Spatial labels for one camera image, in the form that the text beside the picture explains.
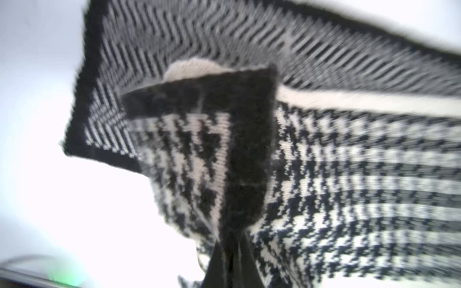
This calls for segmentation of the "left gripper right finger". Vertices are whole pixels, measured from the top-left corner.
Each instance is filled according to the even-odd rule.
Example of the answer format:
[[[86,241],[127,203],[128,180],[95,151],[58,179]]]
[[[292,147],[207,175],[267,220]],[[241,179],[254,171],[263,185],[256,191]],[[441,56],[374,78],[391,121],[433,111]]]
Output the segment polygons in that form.
[[[256,261],[245,234],[241,235],[234,250],[234,287],[264,288]]]

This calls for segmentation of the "black white houndstooth scarf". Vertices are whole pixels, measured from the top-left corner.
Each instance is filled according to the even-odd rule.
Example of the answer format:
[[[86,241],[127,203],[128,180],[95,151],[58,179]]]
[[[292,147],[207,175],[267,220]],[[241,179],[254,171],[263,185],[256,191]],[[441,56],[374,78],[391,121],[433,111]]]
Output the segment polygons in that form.
[[[64,152],[265,288],[461,285],[461,57],[292,1],[90,1]]]

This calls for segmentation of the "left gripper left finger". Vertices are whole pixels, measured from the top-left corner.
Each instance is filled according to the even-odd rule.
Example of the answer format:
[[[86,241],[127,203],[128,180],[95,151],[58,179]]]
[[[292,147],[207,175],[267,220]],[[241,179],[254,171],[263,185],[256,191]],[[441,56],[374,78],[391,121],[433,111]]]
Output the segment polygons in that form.
[[[232,287],[232,252],[216,242],[201,288]]]

